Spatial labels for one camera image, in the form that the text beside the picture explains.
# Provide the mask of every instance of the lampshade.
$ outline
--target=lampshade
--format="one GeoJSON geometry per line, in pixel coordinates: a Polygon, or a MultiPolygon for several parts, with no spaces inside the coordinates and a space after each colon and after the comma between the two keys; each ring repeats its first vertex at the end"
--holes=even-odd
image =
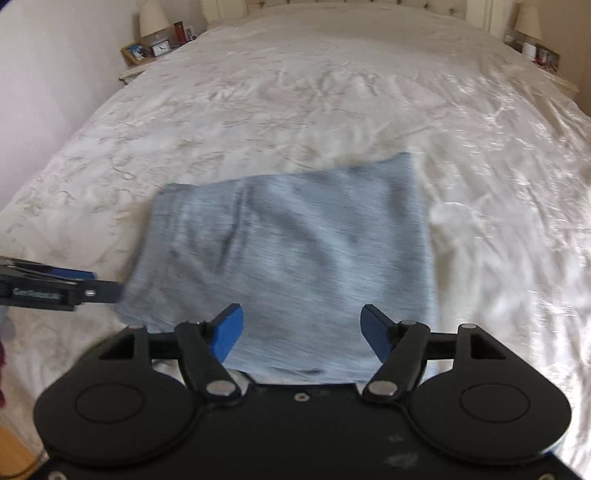
{"type": "Polygon", "coordinates": [[[540,27],[540,13],[535,5],[521,5],[519,17],[515,29],[528,37],[542,40],[542,29],[540,27]]]}
{"type": "Polygon", "coordinates": [[[139,35],[147,37],[170,26],[158,0],[148,0],[139,11],[139,35]]]}

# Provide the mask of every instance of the alarm clock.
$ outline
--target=alarm clock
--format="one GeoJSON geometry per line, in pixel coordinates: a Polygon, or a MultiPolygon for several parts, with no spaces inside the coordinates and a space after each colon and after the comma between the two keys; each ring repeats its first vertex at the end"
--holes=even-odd
{"type": "Polygon", "coordinates": [[[152,53],[154,57],[159,57],[160,55],[164,55],[170,51],[170,43],[168,40],[164,40],[160,43],[152,45],[152,53]]]}

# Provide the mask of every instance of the upholstered headboard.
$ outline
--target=upholstered headboard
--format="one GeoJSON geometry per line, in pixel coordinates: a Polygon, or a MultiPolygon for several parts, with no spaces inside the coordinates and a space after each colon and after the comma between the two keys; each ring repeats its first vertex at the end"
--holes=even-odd
{"type": "MultiPolygon", "coordinates": [[[[326,1],[373,2],[374,0],[202,0],[208,22],[234,20],[277,5],[326,1]]],[[[379,0],[390,4],[423,8],[439,15],[451,15],[484,28],[502,38],[513,0],[379,0]]]]}

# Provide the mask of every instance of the circular pad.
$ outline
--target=circular pad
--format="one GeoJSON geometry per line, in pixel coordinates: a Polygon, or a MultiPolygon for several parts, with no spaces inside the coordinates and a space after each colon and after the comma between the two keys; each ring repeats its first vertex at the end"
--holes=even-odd
{"type": "Polygon", "coordinates": [[[462,394],[460,403],[472,417],[490,423],[509,423],[530,409],[530,401],[521,390],[502,384],[469,388],[462,394]]]}
{"type": "Polygon", "coordinates": [[[144,408],[144,396],[123,384],[96,385],[84,390],[76,401],[80,416],[93,423],[118,423],[136,416],[144,408]]]}
{"type": "Polygon", "coordinates": [[[150,364],[85,367],[71,370],[35,405],[37,431],[52,455],[95,467],[129,465],[182,438],[195,409],[183,384],[150,364]]]}
{"type": "Polygon", "coordinates": [[[569,426],[564,394],[528,367],[451,370],[413,394],[410,414],[434,447],[461,460],[515,465],[551,450],[569,426]]]}

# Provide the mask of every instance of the wooden floor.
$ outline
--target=wooden floor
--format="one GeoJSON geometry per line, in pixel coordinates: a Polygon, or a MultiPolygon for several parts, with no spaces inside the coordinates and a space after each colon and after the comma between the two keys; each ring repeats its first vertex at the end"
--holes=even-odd
{"type": "Polygon", "coordinates": [[[35,456],[3,426],[0,425],[0,478],[21,472],[35,460],[35,456]]]}

